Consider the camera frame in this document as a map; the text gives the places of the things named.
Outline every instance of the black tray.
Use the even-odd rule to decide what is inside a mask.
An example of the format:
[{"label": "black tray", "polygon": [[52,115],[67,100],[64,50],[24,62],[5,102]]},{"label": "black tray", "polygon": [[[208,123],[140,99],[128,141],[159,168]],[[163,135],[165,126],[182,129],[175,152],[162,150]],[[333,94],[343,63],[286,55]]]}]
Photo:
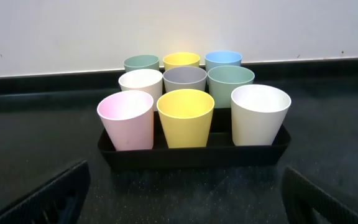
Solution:
[{"label": "black tray", "polygon": [[158,112],[154,112],[154,147],[116,151],[106,130],[98,147],[112,169],[168,169],[183,167],[265,166],[277,163],[291,141],[281,126],[271,146],[235,146],[231,135],[231,110],[215,109],[206,147],[168,149]]}]

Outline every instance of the white wall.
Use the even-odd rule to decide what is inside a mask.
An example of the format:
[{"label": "white wall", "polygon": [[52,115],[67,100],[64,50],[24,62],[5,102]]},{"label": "white wall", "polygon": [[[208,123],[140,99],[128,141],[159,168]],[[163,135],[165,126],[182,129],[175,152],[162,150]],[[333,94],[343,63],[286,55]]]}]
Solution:
[{"label": "white wall", "polygon": [[358,57],[358,0],[0,0],[0,77],[213,50],[243,62]]}]

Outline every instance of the green cup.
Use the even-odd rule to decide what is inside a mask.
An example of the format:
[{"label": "green cup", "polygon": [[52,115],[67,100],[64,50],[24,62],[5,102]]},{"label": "green cup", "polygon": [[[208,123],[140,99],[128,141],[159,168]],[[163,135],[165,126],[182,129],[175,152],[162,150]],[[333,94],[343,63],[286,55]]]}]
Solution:
[{"label": "green cup", "polygon": [[254,78],[253,71],[234,65],[224,65],[209,70],[209,94],[214,98],[215,108],[230,108],[233,90],[242,85],[252,84]]},{"label": "green cup", "polygon": [[138,55],[124,61],[125,72],[138,69],[160,70],[160,60],[154,55]]}]

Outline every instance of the plastic cup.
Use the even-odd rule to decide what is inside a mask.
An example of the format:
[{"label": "plastic cup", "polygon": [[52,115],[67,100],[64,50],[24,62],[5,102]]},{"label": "plastic cup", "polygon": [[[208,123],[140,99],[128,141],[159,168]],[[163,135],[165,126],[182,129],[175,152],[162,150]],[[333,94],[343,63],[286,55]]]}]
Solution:
[{"label": "plastic cup", "polygon": [[240,66],[242,55],[231,51],[216,51],[205,55],[205,69],[210,71],[214,67],[223,65]]},{"label": "plastic cup", "polygon": [[138,69],[160,70],[160,59],[154,55],[138,55],[124,61],[125,72]]},{"label": "plastic cup", "polygon": [[193,53],[180,52],[165,56],[163,62],[165,71],[182,66],[199,67],[200,56]]},{"label": "plastic cup", "polygon": [[206,71],[197,67],[177,67],[163,74],[165,90],[167,92],[181,89],[205,91]]},{"label": "plastic cup", "polygon": [[271,145],[291,105],[284,91],[245,85],[231,95],[233,142],[237,146]]},{"label": "plastic cup", "polygon": [[200,90],[175,90],[157,102],[169,148],[205,147],[214,108],[213,98]]},{"label": "plastic cup", "polygon": [[118,79],[122,91],[140,90],[152,95],[153,109],[157,111],[157,100],[162,96],[162,73],[153,69],[127,72]]},{"label": "plastic cup", "polygon": [[98,114],[116,150],[153,148],[153,102],[150,94],[130,90],[99,103]]},{"label": "plastic cup", "polygon": [[230,108],[231,93],[242,85],[252,84],[255,74],[248,68],[225,65],[208,72],[209,94],[214,98],[215,108]]}]

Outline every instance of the speckled countertop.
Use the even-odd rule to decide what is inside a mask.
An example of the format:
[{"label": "speckled countertop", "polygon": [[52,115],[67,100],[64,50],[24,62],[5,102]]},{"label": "speckled countertop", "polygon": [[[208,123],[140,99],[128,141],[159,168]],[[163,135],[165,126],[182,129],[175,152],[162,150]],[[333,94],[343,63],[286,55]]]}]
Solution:
[{"label": "speckled countertop", "polygon": [[0,200],[77,158],[92,178],[78,223],[286,223],[286,166],[358,198],[358,77],[263,84],[293,100],[292,142],[269,167],[111,172],[96,105],[116,90],[0,96]]}]

